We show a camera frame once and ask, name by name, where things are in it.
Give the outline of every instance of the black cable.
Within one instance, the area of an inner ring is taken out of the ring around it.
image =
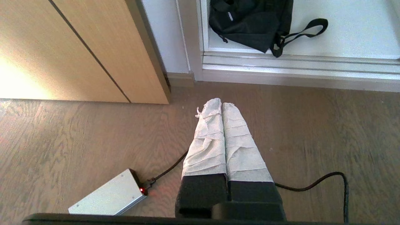
[[[305,187],[305,188],[294,188],[294,187],[289,187],[286,185],[282,185],[279,183],[275,183],[275,186],[283,188],[283,189],[287,189],[290,191],[307,191],[310,190],[311,188],[315,187],[316,185],[318,185],[321,181],[325,180],[328,177],[332,177],[335,175],[340,175],[343,178],[343,183],[344,183],[344,198],[343,198],[343,221],[344,223],[348,223],[349,222],[349,213],[348,213],[348,205],[349,205],[349,188],[348,188],[348,182],[347,182],[347,178],[344,175],[344,173],[342,172],[332,172],[332,173],[328,173],[327,175],[319,178],[317,181],[315,181],[314,183],[312,183],[311,185]]]
[[[165,174],[167,174],[169,171],[171,171],[173,168],[175,168],[188,154],[189,149],[183,153],[183,155],[167,170],[165,170],[164,172],[162,172],[160,175],[153,177],[149,180],[146,180],[146,182],[142,183],[140,185],[141,188],[143,188],[144,190],[148,190],[149,188],[151,188],[151,186],[153,186],[153,184],[160,179],[162,176],[164,176]]]

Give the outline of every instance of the cable connector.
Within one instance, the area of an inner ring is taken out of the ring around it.
[[[143,188],[144,191],[150,189],[153,184],[156,182],[156,179],[153,177],[151,179],[146,180],[145,182],[140,184],[140,187]]]

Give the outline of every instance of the white paper wrapping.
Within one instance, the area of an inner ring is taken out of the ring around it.
[[[226,174],[225,137],[222,124],[221,100],[209,100],[199,118],[194,139],[183,161],[183,176]]]
[[[229,181],[274,182],[239,109],[222,106]]]

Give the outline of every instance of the wood grain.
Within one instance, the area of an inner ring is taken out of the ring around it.
[[[196,107],[234,103],[276,182],[304,187],[342,171],[351,223],[400,223],[400,94],[197,82],[170,105],[4,100],[0,108],[0,223],[69,206],[126,168],[145,180],[191,143]],[[126,215],[173,217],[182,164]],[[342,222],[343,183],[279,190],[289,221]]]
[[[0,14],[0,98],[127,102],[49,1],[1,1]]]
[[[124,0],[54,2],[132,102],[168,103],[170,92],[134,0],[129,8]]]

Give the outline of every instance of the white baseboard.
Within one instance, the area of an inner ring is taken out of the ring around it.
[[[203,81],[400,92],[398,60],[205,52]]]

